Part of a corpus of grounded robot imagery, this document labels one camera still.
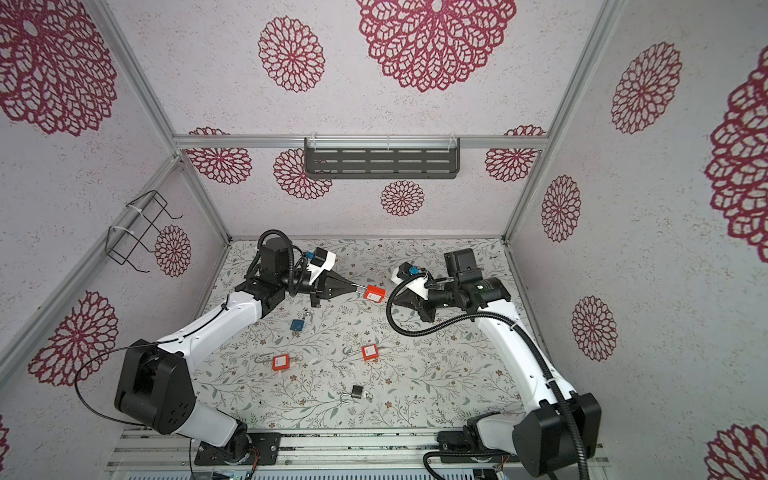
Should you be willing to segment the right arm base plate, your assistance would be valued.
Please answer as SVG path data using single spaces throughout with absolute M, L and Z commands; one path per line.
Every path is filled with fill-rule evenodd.
M 440 461 L 443 463 L 494 463 L 517 461 L 510 452 L 485 447 L 478 437 L 465 430 L 442 430 L 436 435 Z

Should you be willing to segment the aluminium front rail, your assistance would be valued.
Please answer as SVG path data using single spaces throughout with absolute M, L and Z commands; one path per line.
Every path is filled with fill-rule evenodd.
M 526 479 L 522 463 L 443 463 L 436 435 L 460 428 L 279 429 L 271 466 L 195 466 L 199 444 L 180 436 L 126 430 L 103 479 Z

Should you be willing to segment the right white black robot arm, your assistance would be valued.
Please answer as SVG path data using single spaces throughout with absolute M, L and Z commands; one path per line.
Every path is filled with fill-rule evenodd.
M 468 420 L 462 432 L 441 432 L 439 448 L 422 462 L 457 463 L 505 460 L 519 463 L 534 477 L 555 478 L 574 466 L 581 479 L 590 476 L 588 461 L 598 443 L 602 409 L 590 393 L 580 394 L 556 370 L 532 338 L 497 278 L 485 277 L 472 250 L 444 256 L 447 275 L 435 278 L 425 268 L 404 262 L 391 272 L 395 287 L 385 315 L 398 334 L 417 338 L 471 321 L 486 335 L 517 386 L 525 412 L 521 420 L 491 412 Z

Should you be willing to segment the grey slotted wall shelf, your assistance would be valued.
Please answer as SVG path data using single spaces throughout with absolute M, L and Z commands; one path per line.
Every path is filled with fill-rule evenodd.
M 436 139 L 304 139 L 304 172 L 314 180 L 449 180 L 460 171 L 461 142 Z

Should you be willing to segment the red padlock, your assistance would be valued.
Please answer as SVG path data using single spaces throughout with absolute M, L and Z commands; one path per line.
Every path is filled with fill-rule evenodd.
M 364 300 L 367 300 L 373 303 L 382 303 L 387 299 L 386 290 L 378 286 L 374 286 L 374 285 L 357 286 L 356 291 L 361 295 L 361 297 Z
M 376 344 L 360 346 L 357 349 L 351 350 L 348 355 L 352 361 L 362 362 L 375 361 L 379 356 L 379 348 Z
M 281 353 L 260 355 L 254 359 L 254 362 L 258 365 L 268 367 L 271 371 L 280 372 L 290 369 L 294 363 L 301 360 L 301 356 Z

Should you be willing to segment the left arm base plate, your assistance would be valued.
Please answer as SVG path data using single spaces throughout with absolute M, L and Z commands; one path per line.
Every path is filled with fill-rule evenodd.
M 224 447 L 202 442 L 194 457 L 195 466 L 271 466 L 277 461 L 282 435 L 249 432 L 236 434 Z

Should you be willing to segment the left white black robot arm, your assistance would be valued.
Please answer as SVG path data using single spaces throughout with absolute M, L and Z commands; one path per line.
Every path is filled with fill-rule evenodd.
M 197 440 L 239 461 L 250 443 L 247 425 L 198 400 L 192 375 L 286 298 L 305 294 L 317 307 L 355 292 L 356 284 L 336 273 L 335 263 L 335 254 L 324 248 L 301 254 L 284 232 L 264 232 L 243 281 L 218 308 L 156 341 L 127 347 L 115 408 L 158 433 Z

